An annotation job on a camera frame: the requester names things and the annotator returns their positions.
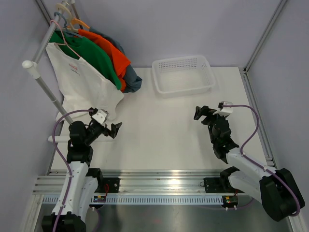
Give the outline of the white t shirt red print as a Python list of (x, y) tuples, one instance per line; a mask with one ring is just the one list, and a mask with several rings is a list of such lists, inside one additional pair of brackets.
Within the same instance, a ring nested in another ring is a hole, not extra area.
[(92, 107), (106, 111), (108, 120), (116, 119), (116, 107), (124, 94), (85, 59), (74, 59), (66, 55), (61, 47), (49, 43), (46, 51), (64, 96), (64, 109), (72, 112)]

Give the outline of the pink wire hanger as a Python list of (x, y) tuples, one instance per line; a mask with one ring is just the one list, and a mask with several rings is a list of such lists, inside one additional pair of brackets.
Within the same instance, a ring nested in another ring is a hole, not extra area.
[(55, 20), (51, 20), (50, 21), (50, 24), (54, 23), (56, 25), (56, 28), (57, 30), (59, 30), (61, 32), (61, 35), (62, 35), (62, 40), (63, 40), (63, 43), (57, 43), (57, 45), (65, 45), (67, 46), (75, 55), (77, 55), (79, 58), (81, 57), (78, 53), (76, 53), (67, 43), (66, 39), (65, 39), (65, 36), (64, 36), (64, 33), (63, 33), (63, 30), (62, 28), (60, 27), (60, 25), (55, 21)]

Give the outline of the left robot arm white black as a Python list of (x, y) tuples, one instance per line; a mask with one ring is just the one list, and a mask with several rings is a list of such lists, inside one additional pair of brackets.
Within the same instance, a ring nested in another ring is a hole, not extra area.
[(74, 121), (69, 125), (70, 138), (68, 153), (60, 157), (67, 171), (59, 199), (49, 216), (42, 219), (42, 229), (45, 232), (85, 232), (85, 218), (91, 198), (95, 192), (107, 190), (99, 168), (90, 168), (93, 156), (91, 144), (101, 135), (115, 138), (121, 123), (105, 124), (109, 113), (97, 108), (89, 108), (89, 124)]

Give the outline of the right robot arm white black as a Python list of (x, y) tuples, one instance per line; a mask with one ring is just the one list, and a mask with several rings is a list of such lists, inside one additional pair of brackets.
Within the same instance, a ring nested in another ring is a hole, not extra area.
[(305, 206), (305, 201), (292, 173), (263, 164), (244, 152), (242, 145), (231, 138), (231, 128), (227, 120), (236, 106), (222, 101), (218, 109), (208, 106), (196, 107), (194, 120), (201, 117), (206, 125), (216, 157), (230, 167), (221, 171), (216, 181), (204, 181), (206, 192), (244, 192), (257, 200), (265, 212), (274, 220), (296, 217)]

